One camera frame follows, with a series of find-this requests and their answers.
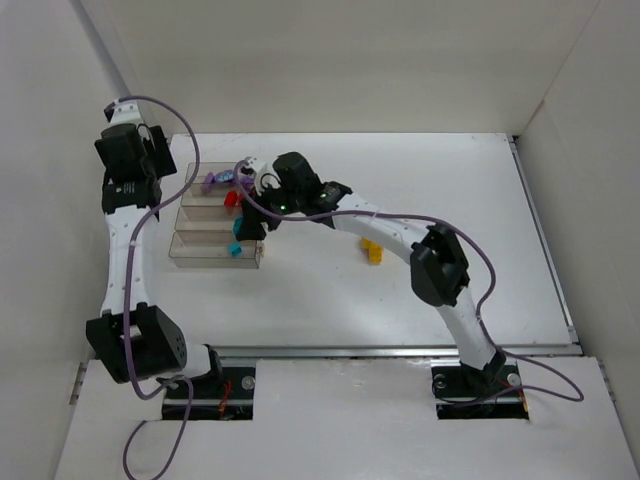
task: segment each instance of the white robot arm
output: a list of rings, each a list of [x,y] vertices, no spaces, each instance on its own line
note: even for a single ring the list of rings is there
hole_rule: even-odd
[[[476,317],[469,265],[455,232],[444,225],[383,218],[379,207],[349,187],[322,183],[297,152],[281,155],[272,163],[247,158],[242,170],[256,175],[256,190],[242,202],[238,240],[262,240],[266,236],[262,225],[273,230],[283,215],[303,213],[309,220],[387,248],[409,265],[414,293],[444,320],[458,346],[466,381],[483,391],[496,380],[505,356],[489,341]],[[358,214],[363,210],[377,213]]]
[[[123,346],[123,308],[127,253],[131,233],[158,205],[159,179],[176,172],[160,127],[148,127],[134,101],[110,112],[109,128],[95,146],[105,166],[102,210],[109,228],[109,279],[100,316],[86,324],[86,336],[98,358],[118,383],[129,381]],[[153,239],[158,218],[149,218],[138,234],[132,270],[131,337],[140,379],[168,373],[221,380],[215,351],[185,341],[180,328],[157,307],[152,288]]]

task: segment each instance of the purple toy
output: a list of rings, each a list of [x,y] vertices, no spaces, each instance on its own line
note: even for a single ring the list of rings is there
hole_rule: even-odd
[[[245,175],[243,177],[240,177],[240,182],[242,183],[242,186],[247,190],[251,190],[253,188],[253,185],[254,185],[253,177]],[[200,185],[200,190],[202,191],[202,194],[203,195],[210,194],[216,183],[227,183],[227,184],[234,183],[233,170],[224,170],[222,172],[215,173],[215,174],[213,172],[207,173],[207,176],[205,177],[204,182],[202,183],[202,185]]]
[[[200,185],[200,191],[203,195],[209,195],[211,190],[213,190],[213,184],[215,183],[215,178],[213,176],[213,172],[207,173],[207,176],[204,178],[204,182]]]

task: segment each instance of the screw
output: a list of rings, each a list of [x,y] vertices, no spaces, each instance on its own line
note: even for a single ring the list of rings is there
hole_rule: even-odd
[[[253,390],[256,386],[256,379],[251,375],[247,375],[242,379],[242,388],[245,390]]]
[[[442,390],[447,386],[447,384],[444,383],[444,378],[445,377],[442,373],[438,373],[435,377],[433,377],[433,384],[438,390]]]
[[[510,373],[509,375],[507,375],[507,382],[512,387],[519,387],[520,385],[522,385],[520,375],[518,375],[517,373]]]

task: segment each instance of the black bracket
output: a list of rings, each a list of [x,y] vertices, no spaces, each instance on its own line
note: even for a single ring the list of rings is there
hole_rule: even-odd
[[[140,380],[182,370],[187,364],[187,350],[180,327],[157,306],[138,305],[131,314],[131,325],[140,335],[131,339],[134,366]],[[87,340],[117,383],[129,381],[124,355],[122,314],[105,314],[89,320],[85,326]]]
[[[429,227],[420,243],[412,245],[411,288],[434,307],[454,307],[463,287],[469,285],[469,262],[455,232],[444,225]]]

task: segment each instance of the transparent tray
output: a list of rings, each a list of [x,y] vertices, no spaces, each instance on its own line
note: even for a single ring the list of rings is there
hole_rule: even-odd
[[[204,162],[200,164],[200,170],[194,183],[189,189],[182,195],[180,204],[183,206],[218,206],[223,205],[224,197],[227,193],[235,190],[240,193],[240,190],[231,183],[204,183],[205,178],[211,172],[214,174],[220,173],[225,170],[233,170],[235,163],[229,162]],[[185,180],[188,179],[193,173],[195,163],[190,163],[187,167],[187,174]]]
[[[232,257],[229,245],[235,242],[231,232],[175,232],[169,257],[181,268],[258,268],[262,243],[240,242],[242,253]]]
[[[223,206],[227,193],[234,190],[240,193],[236,187],[226,183],[194,183],[184,192],[180,204],[184,207]]]
[[[233,228],[233,222],[242,215],[239,206],[187,206],[180,207],[176,217],[176,231],[197,230],[229,232]]]

